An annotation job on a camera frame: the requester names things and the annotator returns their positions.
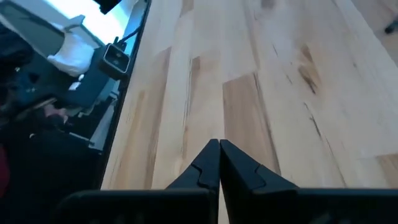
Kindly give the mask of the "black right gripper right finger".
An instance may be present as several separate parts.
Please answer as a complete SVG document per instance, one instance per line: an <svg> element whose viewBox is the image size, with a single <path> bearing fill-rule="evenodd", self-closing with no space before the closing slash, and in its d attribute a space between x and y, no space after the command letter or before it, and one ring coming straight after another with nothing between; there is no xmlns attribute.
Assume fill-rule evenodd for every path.
<svg viewBox="0 0 398 224"><path fill-rule="evenodd" d="M232 224L398 224L398 190L301 188L228 140L220 147Z"/></svg>

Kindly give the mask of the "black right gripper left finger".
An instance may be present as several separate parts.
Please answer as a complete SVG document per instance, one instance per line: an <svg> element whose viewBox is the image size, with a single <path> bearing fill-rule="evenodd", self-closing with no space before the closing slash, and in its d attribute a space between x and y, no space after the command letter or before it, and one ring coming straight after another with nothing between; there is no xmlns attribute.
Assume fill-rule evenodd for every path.
<svg viewBox="0 0 398 224"><path fill-rule="evenodd" d="M85 190L63 199L54 224L217 224L220 143L211 139L161 190Z"/></svg>

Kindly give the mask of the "person's hand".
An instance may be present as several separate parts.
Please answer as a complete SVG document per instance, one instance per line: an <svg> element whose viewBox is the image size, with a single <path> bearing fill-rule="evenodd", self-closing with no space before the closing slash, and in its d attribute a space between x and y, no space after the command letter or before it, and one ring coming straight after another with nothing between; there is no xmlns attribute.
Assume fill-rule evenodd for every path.
<svg viewBox="0 0 398 224"><path fill-rule="evenodd" d="M49 104L44 106L44 113L46 117L50 116L59 116L63 119L63 123L65 124L68 120L67 110L65 108L57 109L53 104Z"/></svg>

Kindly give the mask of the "white crumpled cloth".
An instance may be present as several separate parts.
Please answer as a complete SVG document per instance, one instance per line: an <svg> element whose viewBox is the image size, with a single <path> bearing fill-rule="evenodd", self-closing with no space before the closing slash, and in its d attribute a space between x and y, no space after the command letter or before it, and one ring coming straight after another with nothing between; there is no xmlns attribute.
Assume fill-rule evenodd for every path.
<svg viewBox="0 0 398 224"><path fill-rule="evenodd" d="M47 56L47 60L71 77L78 77L88 71L95 52L94 47L72 31L80 27L84 19L84 15L73 17L65 26L51 22L54 28L63 33L64 39L57 53Z"/></svg>

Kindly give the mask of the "black aluminium table frame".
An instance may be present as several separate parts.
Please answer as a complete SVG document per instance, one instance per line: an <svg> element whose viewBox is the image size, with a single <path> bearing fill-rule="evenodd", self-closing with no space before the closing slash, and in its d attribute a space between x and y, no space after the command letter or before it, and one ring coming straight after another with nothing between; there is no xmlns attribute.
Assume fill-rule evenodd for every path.
<svg viewBox="0 0 398 224"><path fill-rule="evenodd" d="M130 11L123 36L117 36L111 42L128 55L131 62L128 66L127 77L125 79L110 79L105 86L106 97L107 99L111 98L112 102L106 108L105 114L101 117L95 132L90 138L90 147L97 150L100 155L93 179L94 189L100 189L103 184L106 166L118 129L118 123L151 3L152 0L134 0L134 5Z"/></svg>

